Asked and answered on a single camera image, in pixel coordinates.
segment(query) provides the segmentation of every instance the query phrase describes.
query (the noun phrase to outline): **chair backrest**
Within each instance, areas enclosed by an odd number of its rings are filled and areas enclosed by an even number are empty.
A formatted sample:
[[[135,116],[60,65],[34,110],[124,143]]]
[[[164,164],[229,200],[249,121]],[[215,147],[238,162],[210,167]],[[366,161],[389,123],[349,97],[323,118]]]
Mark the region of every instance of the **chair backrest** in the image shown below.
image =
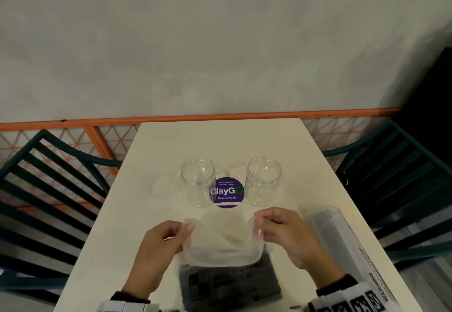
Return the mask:
[[[74,163],[85,168],[86,173],[75,168]],[[25,225],[58,242],[82,249],[91,231],[90,224],[97,217],[93,207],[98,210],[102,207],[110,189],[98,167],[119,168],[121,163],[83,153],[47,130],[41,130],[0,169],[0,214],[13,220],[14,226],[8,228],[0,223],[0,240],[73,266],[76,255],[18,233],[15,227]],[[12,204],[12,198],[21,203]],[[23,212],[23,205],[33,206],[46,218]],[[57,223],[49,223],[49,216]],[[0,269],[6,269],[0,275],[0,290],[50,304],[56,304],[59,295],[47,289],[62,288],[68,277],[67,273],[12,254],[0,254]]]
[[[452,205],[452,169],[389,120],[354,144],[325,151],[347,152],[336,174],[378,239]],[[385,247],[402,270],[452,251],[449,243],[401,252],[452,230],[452,218]]]

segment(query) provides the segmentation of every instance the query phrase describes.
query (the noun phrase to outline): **person's right hand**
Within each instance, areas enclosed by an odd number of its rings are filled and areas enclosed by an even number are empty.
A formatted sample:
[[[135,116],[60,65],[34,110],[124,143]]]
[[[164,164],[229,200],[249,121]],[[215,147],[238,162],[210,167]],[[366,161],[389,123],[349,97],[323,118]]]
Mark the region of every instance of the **person's right hand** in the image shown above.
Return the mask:
[[[306,265],[323,253],[322,247],[297,212],[271,207],[255,212],[254,216],[257,226],[263,229],[263,240],[282,246],[298,268],[305,269]]]
[[[271,207],[255,212],[254,216],[256,225],[262,227],[263,240],[282,246],[292,263],[309,273],[317,288],[344,277],[297,212]]]

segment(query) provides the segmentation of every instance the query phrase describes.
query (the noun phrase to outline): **table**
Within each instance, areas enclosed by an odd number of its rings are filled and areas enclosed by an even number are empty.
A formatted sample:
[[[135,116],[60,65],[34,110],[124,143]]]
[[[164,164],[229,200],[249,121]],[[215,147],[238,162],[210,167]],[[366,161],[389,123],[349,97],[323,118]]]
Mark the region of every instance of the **table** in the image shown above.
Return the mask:
[[[246,201],[229,210],[189,206],[178,193],[180,166],[190,157],[204,156],[223,174],[242,175],[243,182],[247,162],[257,155],[277,159],[283,170],[272,206],[339,207],[402,309],[421,311],[300,119],[265,119],[141,124],[55,312],[94,312],[122,288],[145,231],[164,220],[250,218],[258,208]],[[271,244],[268,250],[283,299],[254,310],[287,311],[291,305],[307,304],[315,297],[308,274],[294,267],[280,246]],[[161,308],[182,306],[177,270],[175,259],[151,294]]]

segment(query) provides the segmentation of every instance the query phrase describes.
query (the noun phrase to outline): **chair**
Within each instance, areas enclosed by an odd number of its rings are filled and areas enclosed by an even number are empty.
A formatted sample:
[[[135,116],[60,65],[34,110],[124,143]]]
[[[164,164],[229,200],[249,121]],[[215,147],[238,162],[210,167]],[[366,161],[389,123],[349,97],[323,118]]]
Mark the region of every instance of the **chair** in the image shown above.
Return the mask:
[[[88,176],[93,178],[94,181],[52,151],[53,147],[78,160],[87,169]],[[11,183],[10,177],[13,175],[15,178],[20,178],[22,183],[25,182],[34,186],[48,197],[78,212],[88,220],[95,221],[96,213],[71,199],[43,178],[45,176],[45,178],[54,180],[54,183],[61,185],[59,187],[68,189],[85,202],[100,209],[102,207],[101,200],[107,197],[110,187],[96,166],[119,168],[121,164],[122,161],[106,160],[83,153],[64,143],[49,131],[41,130],[0,169],[0,193],[1,191],[6,192],[25,204],[34,206],[67,226],[88,235],[91,227],[80,221],[80,218],[75,218],[63,212],[61,208],[38,198],[24,187],[20,187],[19,184]],[[26,166],[32,166],[34,171],[37,169],[42,174],[38,177],[26,170],[24,168]],[[82,239],[5,203],[4,199],[0,199],[0,214],[77,249],[82,249],[85,243]],[[0,226],[0,240],[69,265],[74,265],[77,260],[74,255],[3,226]],[[4,270],[0,275],[0,291],[19,294],[48,304],[56,304],[59,298],[58,294],[48,290],[63,288],[68,278],[67,274],[60,271],[2,254],[0,254],[0,269]]]
[[[452,169],[393,120],[322,153],[347,153],[336,175],[379,240],[452,205]],[[419,246],[451,230],[452,218],[439,220],[384,249],[400,271],[452,252],[451,241]]]

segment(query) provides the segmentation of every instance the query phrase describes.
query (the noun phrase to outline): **purple sticker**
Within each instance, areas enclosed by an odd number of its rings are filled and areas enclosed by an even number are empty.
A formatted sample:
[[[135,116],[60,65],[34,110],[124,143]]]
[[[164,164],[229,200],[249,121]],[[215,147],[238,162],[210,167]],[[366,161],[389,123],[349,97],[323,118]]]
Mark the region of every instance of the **purple sticker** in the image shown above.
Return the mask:
[[[211,189],[213,203],[221,208],[232,208],[242,202],[244,197],[243,185],[235,178],[219,178]]]

